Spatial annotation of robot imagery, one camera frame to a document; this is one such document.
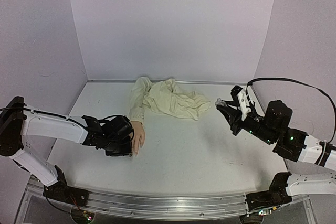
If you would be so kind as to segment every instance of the cream colored cloth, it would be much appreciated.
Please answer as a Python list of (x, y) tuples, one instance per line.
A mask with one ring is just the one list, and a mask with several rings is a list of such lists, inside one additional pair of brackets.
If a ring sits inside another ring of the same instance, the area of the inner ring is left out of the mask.
[(131, 90), (130, 121), (143, 123), (145, 108), (177, 118), (198, 120), (210, 106), (207, 98), (195, 91), (183, 91), (174, 79), (153, 84), (147, 77), (140, 77)]

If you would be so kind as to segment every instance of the mannequin hand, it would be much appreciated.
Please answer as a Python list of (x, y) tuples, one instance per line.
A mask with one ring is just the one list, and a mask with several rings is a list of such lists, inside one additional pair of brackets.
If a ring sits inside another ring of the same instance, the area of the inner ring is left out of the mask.
[(145, 143), (145, 130), (143, 129), (142, 123), (138, 121), (131, 121), (134, 129), (134, 138), (132, 140), (133, 153), (137, 156), (140, 147)]

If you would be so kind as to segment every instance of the robotic arm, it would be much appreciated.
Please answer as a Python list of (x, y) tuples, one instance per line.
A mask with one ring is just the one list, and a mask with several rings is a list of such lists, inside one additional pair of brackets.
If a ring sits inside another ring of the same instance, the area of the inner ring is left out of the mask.
[(70, 204), (75, 199), (78, 206), (84, 206), (88, 191), (67, 186), (61, 169), (39, 156), (24, 136), (61, 138), (104, 149), (107, 156), (132, 155), (130, 121), (121, 115), (111, 117), (110, 121), (58, 115), (34, 109), (22, 97), (15, 97), (0, 114), (0, 155), (35, 175), (45, 185), (48, 198)]
[[(275, 144), (273, 152), (291, 161), (313, 163), (336, 170), (336, 146), (288, 127), (292, 109), (282, 101), (271, 101), (265, 116), (255, 110), (255, 103), (245, 89), (235, 86), (232, 101), (216, 102), (219, 110), (236, 136), (242, 129), (268, 145)], [(249, 211), (272, 209), (292, 201), (298, 194), (336, 194), (336, 173), (297, 175), (278, 173), (268, 191), (246, 195)]]

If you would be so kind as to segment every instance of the table surface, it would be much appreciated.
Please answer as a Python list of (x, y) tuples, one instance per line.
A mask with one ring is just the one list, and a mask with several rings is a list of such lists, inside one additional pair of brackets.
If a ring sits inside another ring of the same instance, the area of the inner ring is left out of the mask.
[[(199, 121), (146, 110), (145, 145), (137, 157), (107, 157), (104, 150), (57, 140), (48, 161), (59, 166), (69, 185), (135, 195), (216, 195), (268, 189), (284, 160), (269, 146), (241, 131), (233, 136), (215, 108), (231, 100), (230, 85), (180, 84), (213, 101)], [(103, 118), (128, 115), (132, 83), (87, 83), (70, 115)], [(251, 98), (257, 101), (252, 91)], [(256, 104), (259, 114), (260, 105)]]

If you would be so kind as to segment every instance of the cloth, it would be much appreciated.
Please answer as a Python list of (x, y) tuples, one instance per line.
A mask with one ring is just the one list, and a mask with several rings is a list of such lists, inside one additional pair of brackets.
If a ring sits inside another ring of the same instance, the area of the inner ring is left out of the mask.
[(210, 107), (209, 99), (195, 91), (183, 91), (174, 79), (153, 84), (147, 77), (140, 77), (131, 90), (130, 121), (143, 123), (145, 108), (155, 113), (197, 121), (199, 115)]

